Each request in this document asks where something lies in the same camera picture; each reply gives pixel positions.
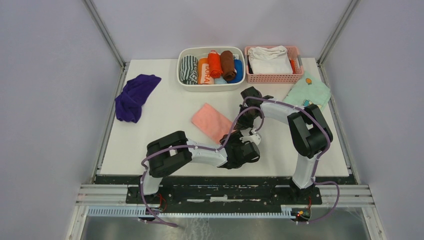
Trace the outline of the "purple towel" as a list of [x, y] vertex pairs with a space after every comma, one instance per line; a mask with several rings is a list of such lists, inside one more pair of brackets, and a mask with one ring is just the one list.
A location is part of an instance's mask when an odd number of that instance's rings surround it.
[[115, 98], [115, 115], [121, 122], [137, 123], [142, 116], [142, 107], [162, 78], [154, 74], [139, 74], [127, 81], [122, 92]]

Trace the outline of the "pink towel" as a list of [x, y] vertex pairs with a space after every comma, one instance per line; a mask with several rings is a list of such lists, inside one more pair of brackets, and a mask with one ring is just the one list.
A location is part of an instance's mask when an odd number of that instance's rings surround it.
[[233, 124], [208, 103], [193, 115], [191, 122], [216, 144], [229, 133]]

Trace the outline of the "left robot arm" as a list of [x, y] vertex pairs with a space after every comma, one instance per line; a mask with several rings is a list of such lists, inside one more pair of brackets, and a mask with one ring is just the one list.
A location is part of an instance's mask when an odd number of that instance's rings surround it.
[[260, 159], [259, 133], [244, 136], [239, 130], [225, 135], [221, 144], [208, 145], [186, 137], [184, 131], [176, 131], [150, 142], [146, 149], [145, 167], [140, 178], [138, 197], [147, 204], [154, 202], [160, 183], [187, 164], [206, 164], [216, 168], [238, 169]]

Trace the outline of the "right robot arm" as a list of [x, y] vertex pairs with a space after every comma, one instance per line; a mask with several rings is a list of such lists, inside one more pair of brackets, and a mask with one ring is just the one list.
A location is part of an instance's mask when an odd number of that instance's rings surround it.
[[243, 102], [235, 127], [238, 130], [254, 128], [254, 121], [260, 117], [277, 120], [288, 125], [295, 150], [298, 152], [296, 168], [292, 176], [295, 187], [289, 189], [289, 199], [302, 204], [309, 198], [307, 188], [315, 183], [319, 158], [330, 148], [333, 134], [316, 104], [294, 106], [262, 94], [253, 86], [240, 93]]

